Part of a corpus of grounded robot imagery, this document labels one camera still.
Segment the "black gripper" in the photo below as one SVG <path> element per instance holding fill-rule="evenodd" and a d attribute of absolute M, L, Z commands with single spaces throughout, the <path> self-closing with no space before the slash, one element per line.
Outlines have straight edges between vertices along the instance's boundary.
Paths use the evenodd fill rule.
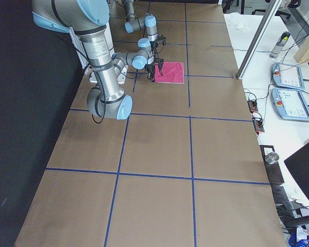
<path fill-rule="evenodd" d="M 155 81 L 154 76 L 156 74 L 156 69 L 159 70 L 159 73 L 161 76 L 163 75 L 163 72 L 162 72 L 163 65 L 164 65 L 164 59 L 154 59 L 152 63 L 147 64 L 146 66 L 147 77 L 149 77 L 148 79 L 151 82 Z"/>
<path fill-rule="evenodd" d="M 163 46 L 165 46 L 166 45 L 166 37 L 165 36 L 159 36 L 159 38 L 156 38 L 155 41 L 151 42 L 151 48 L 156 49 L 158 47 L 159 43 L 161 43 Z"/>

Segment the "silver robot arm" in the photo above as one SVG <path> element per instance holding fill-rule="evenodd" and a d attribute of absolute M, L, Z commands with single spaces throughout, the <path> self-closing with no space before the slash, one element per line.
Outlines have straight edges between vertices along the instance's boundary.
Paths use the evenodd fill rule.
<path fill-rule="evenodd" d="M 147 38 L 150 41 L 152 49 L 158 47 L 158 43 L 166 45 L 166 37 L 159 35 L 157 32 L 157 19 L 151 13 L 146 13 L 143 17 L 137 18 L 134 12 L 134 1 L 121 1 L 126 15 L 125 30 L 127 33 L 133 33 L 141 29 L 145 29 Z"/>
<path fill-rule="evenodd" d="M 126 65 L 145 69 L 153 80 L 155 69 L 162 69 L 157 46 L 165 37 L 157 32 L 157 20 L 151 13 L 141 18 L 134 15 L 133 1 L 120 1 L 126 14 L 128 33 L 145 29 L 147 37 L 138 40 L 138 51 L 110 53 L 105 36 L 110 11 L 107 1 L 32 1 L 33 21 L 39 27 L 62 33 L 73 30 L 81 40 L 86 59 L 98 85 L 87 97 L 92 115 L 117 120 L 127 119 L 132 111 L 132 98 L 118 84 L 118 77 Z"/>

